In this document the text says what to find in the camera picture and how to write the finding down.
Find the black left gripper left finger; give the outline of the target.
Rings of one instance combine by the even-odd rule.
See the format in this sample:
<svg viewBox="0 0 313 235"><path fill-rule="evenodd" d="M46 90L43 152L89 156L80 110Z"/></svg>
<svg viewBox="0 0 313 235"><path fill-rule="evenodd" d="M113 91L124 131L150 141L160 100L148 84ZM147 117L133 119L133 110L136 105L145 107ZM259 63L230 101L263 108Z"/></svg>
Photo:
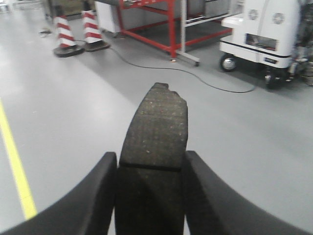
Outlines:
<svg viewBox="0 0 313 235"><path fill-rule="evenodd" d="M114 207L117 160L106 152L69 193L5 235L106 235Z"/></svg>

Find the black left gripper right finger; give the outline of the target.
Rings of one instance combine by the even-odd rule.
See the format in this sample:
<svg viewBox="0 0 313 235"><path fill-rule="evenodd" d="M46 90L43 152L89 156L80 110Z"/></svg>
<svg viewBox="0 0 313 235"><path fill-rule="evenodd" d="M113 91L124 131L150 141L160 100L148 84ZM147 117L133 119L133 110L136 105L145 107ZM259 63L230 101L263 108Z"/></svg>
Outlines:
<svg viewBox="0 0 313 235"><path fill-rule="evenodd" d="M183 198L192 235L308 234L241 196L195 151L183 158Z"/></svg>

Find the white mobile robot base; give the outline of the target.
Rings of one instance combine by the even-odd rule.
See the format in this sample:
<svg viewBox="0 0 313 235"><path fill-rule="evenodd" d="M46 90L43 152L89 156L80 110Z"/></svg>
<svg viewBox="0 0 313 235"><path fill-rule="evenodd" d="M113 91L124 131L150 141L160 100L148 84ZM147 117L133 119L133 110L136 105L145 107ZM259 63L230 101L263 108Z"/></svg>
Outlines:
<svg viewBox="0 0 313 235"><path fill-rule="evenodd" d="M246 0L243 12L224 18L232 29L220 40L220 67L236 70L238 59L264 66L265 84L275 89L308 64L313 46L311 0Z"/></svg>

